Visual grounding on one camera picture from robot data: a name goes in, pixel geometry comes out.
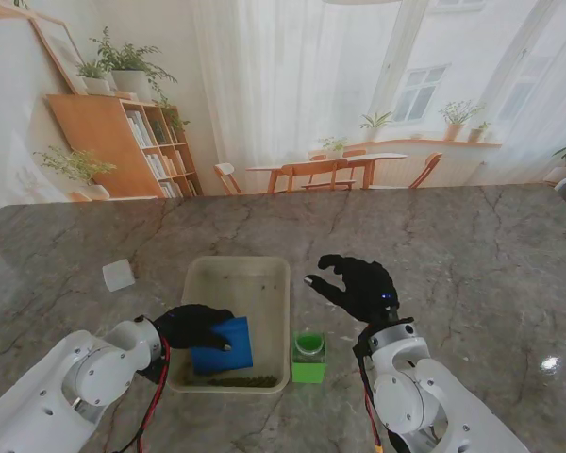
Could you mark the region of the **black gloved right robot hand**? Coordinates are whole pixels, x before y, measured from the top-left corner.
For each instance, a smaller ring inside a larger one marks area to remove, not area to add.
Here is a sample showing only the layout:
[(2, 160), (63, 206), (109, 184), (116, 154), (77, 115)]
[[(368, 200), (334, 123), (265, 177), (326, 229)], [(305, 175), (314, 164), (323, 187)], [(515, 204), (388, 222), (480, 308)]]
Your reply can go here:
[(304, 281), (356, 320), (367, 324), (398, 320), (398, 294), (390, 274), (379, 262), (329, 254), (320, 257), (318, 268), (332, 268), (341, 277), (344, 289), (316, 275), (307, 275)]

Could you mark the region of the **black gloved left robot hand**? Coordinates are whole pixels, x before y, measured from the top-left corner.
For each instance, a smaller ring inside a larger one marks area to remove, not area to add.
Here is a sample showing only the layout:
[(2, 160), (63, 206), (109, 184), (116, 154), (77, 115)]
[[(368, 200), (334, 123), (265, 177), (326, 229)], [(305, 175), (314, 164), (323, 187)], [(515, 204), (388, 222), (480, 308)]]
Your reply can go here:
[(226, 351), (230, 348), (228, 340), (212, 328), (233, 318), (230, 310), (187, 304), (162, 314), (153, 325), (171, 348), (204, 347)]

